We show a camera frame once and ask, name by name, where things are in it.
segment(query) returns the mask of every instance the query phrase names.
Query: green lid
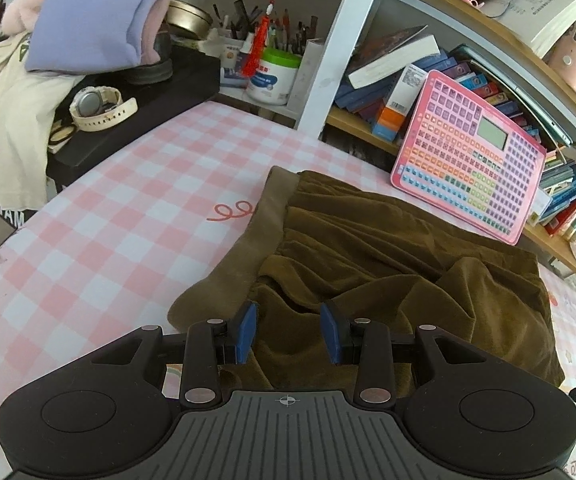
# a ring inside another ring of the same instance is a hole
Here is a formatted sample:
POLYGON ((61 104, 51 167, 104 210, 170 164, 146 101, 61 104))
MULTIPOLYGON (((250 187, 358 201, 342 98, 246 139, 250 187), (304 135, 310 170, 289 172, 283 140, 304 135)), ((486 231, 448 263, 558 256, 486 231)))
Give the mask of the green lid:
POLYGON ((284 52, 278 48, 265 48, 261 59, 279 66, 285 66, 287 68, 299 68, 301 64, 301 58, 290 52, 284 52))

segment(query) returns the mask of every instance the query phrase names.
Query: ribbed gray panel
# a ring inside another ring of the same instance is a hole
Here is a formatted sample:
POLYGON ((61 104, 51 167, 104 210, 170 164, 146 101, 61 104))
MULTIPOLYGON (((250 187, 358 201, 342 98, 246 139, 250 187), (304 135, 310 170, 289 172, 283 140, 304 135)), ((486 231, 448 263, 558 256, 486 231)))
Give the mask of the ribbed gray panel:
MULTIPOLYGON (((354 408, 340 392, 235 392, 225 406, 181 417, 154 455, 103 480, 468 478, 428 460, 389 415, 354 408), (286 396, 294 402, 281 402, 286 396)), ((568 476, 556 470, 537 479, 568 476)))

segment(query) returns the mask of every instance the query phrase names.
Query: pink and white checkered tablecloth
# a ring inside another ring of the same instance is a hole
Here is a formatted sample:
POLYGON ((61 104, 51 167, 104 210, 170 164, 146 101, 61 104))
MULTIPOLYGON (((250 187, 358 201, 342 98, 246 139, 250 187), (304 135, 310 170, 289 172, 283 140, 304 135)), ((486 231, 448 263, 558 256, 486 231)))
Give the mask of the pink and white checkered tablecloth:
MULTIPOLYGON (((320 171, 478 231, 316 139, 224 105, 199 105, 87 173, 0 248, 0 404, 141 325, 172 332, 169 306, 243 232, 273 165, 320 171)), ((576 298, 542 274, 556 299, 559 356, 573 386, 576 298)), ((0 449, 0 478, 8 472, 0 449)))

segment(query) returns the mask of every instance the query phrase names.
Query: folded purple cloth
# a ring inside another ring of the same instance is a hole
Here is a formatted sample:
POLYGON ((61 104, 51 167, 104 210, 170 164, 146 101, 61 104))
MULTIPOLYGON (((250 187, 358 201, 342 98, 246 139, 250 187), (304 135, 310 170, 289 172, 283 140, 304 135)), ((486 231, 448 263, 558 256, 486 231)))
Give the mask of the folded purple cloth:
POLYGON ((45 0, 27 70, 73 74, 138 66, 141 35, 156 0, 45 0))

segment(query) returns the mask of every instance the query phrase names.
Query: wristwatch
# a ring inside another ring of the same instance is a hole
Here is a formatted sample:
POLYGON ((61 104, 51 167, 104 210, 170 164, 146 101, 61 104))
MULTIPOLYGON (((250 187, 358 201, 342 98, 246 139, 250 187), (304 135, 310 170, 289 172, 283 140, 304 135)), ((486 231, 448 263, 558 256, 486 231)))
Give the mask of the wristwatch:
POLYGON ((100 132, 125 121, 138 110, 133 97, 123 102, 121 92, 111 86, 88 86, 74 96, 72 120, 79 130, 100 132))

